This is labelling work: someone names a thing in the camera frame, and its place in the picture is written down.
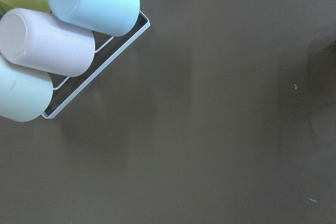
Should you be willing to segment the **mint green cup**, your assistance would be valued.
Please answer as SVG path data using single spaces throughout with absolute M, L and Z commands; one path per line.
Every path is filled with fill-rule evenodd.
M 1 116 L 28 122 L 49 106 L 53 94 L 48 73 L 12 64 L 1 57 Z

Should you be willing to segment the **light blue cup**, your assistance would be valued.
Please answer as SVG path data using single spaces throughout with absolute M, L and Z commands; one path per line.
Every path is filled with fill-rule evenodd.
M 140 0 L 48 0 L 63 22 L 119 37 L 137 22 Z

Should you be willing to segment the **pale pink cup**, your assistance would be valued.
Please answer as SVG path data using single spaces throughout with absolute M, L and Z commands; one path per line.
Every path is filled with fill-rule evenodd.
M 90 67 L 95 39 L 52 14 L 14 8 L 1 19 L 1 55 L 16 65 L 76 77 Z

